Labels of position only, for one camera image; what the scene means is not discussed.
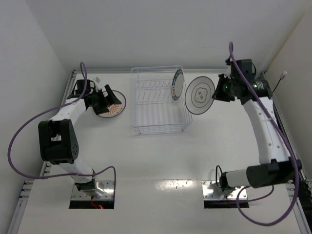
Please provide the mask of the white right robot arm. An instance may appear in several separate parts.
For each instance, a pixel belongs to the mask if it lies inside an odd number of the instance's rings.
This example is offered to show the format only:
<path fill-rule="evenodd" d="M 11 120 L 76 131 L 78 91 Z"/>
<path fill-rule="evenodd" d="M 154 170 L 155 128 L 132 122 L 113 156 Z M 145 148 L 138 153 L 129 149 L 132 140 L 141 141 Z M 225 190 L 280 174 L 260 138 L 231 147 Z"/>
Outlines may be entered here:
<path fill-rule="evenodd" d="M 214 100 L 225 102 L 238 99 L 246 111 L 258 146 L 259 164 L 246 169 L 222 172 L 221 190 L 248 186 L 260 188 L 299 181 L 302 163 L 292 153 L 287 139 L 274 117 L 272 92 L 269 83 L 256 79 L 256 69 L 251 59 L 231 61 L 226 59 L 229 71 L 220 74 Z"/>

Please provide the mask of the green rimmed lettered plate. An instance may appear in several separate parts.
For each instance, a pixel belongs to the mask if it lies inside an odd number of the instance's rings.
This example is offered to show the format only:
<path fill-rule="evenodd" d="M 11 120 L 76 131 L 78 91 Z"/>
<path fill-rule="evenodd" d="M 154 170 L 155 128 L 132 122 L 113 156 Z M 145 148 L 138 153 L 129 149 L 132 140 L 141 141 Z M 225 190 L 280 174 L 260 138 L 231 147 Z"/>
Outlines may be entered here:
<path fill-rule="evenodd" d="M 182 94 L 184 86 L 184 74 L 182 69 L 178 69 L 173 77 L 171 93 L 173 100 L 178 100 Z"/>

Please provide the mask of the white plate with cloud motif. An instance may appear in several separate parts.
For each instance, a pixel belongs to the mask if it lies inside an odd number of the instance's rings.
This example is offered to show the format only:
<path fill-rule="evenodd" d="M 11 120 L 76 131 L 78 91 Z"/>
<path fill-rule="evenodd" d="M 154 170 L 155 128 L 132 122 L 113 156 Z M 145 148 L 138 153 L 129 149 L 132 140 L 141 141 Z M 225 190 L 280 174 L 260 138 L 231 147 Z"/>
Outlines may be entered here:
<path fill-rule="evenodd" d="M 213 81 L 206 76 L 195 78 L 187 87 L 185 93 L 185 105 L 193 115 L 201 115 L 207 112 L 213 104 L 212 95 L 215 92 Z"/>

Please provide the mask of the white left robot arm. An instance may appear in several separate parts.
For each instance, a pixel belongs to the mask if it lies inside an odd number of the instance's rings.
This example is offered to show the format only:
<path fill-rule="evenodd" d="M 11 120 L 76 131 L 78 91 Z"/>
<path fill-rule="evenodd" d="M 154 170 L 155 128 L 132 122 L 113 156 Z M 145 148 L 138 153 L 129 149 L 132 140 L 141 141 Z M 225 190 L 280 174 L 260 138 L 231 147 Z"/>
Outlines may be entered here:
<path fill-rule="evenodd" d="M 74 124 L 88 108 L 99 116 L 121 104 L 109 85 L 101 89 L 95 80 L 80 79 L 57 114 L 38 125 L 42 160 L 64 169 L 74 180 L 77 190 L 93 198 L 104 195 L 104 185 L 97 180 L 96 172 L 79 157 Z"/>

